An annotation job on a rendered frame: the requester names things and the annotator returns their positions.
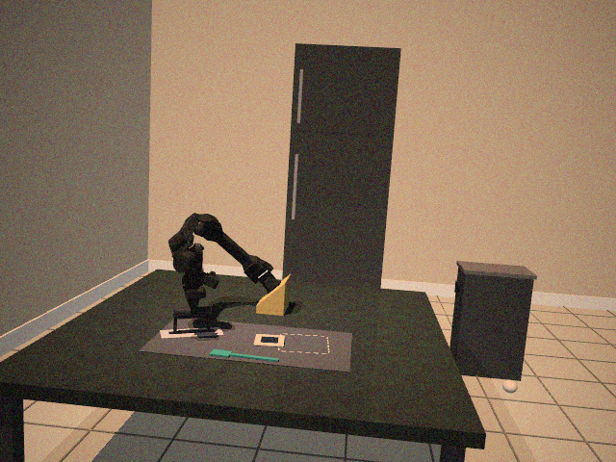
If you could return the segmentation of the cream square tile with dark square center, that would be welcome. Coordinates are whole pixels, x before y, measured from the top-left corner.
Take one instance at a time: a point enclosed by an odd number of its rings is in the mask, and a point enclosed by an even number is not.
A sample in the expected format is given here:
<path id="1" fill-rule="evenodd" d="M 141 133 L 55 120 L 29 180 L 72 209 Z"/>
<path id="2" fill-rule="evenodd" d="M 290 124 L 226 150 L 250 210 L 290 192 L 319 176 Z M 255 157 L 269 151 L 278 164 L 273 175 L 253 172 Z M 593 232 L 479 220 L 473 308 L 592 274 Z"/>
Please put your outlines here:
<path id="1" fill-rule="evenodd" d="M 285 336 L 256 334 L 254 345 L 263 347 L 284 347 Z"/>

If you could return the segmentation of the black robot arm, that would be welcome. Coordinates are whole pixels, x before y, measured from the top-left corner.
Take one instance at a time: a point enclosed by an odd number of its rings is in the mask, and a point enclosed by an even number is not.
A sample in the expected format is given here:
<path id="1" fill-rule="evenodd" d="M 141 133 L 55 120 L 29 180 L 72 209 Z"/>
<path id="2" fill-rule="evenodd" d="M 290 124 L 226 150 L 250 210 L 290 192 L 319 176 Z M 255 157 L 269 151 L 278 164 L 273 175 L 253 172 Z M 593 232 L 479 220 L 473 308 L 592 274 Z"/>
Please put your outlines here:
<path id="1" fill-rule="evenodd" d="M 185 220 L 180 231 L 168 240 L 173 258 L 173 267 L 176 271 L 183 273 L 192 268 L 203 266 L 204 247 L 201 244 L 193 244 L 193 232 L 195 235 L 203 237 L 207 241 L 219 244 L 243 265 L 244 274 L 246 274 L 249 279 L 255 284 L 258 281 L 261 282 L 268 291 L 267 294 L 280 285 L 281 281 L 278 282 L 271 273 L 271 271 L 274 270 L 272 265 L 260 259 L 258 256 L 249 255 L 245 252 L 222 231 L 218 219 L 209 214 L 191 214 Z M 265 271 L 267 272 L 263 274 Z M 258 278 L 261 274 L 263 275 Z M 203 269 L 200 282 L 215 289 L 218 285 L 219 278 L 216 277 L 214 271 L 206 273 Z"/>

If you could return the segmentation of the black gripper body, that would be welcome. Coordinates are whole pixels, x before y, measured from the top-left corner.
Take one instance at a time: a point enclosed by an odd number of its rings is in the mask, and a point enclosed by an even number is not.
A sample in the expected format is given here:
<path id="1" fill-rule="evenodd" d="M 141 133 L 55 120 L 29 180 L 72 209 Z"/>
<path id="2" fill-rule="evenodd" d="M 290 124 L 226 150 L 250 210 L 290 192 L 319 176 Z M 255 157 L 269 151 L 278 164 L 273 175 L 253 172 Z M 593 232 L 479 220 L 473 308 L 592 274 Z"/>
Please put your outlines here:
<path id="1" fill-rule="evenodd" d="M 202 286 L 203 282 L 200 282 L 201 273 L 203 268 L 192 268 L 185 272 L 182 277 L 182 284 L 186 286 L 186 298 L 205 298 L 206 291 Z"/>

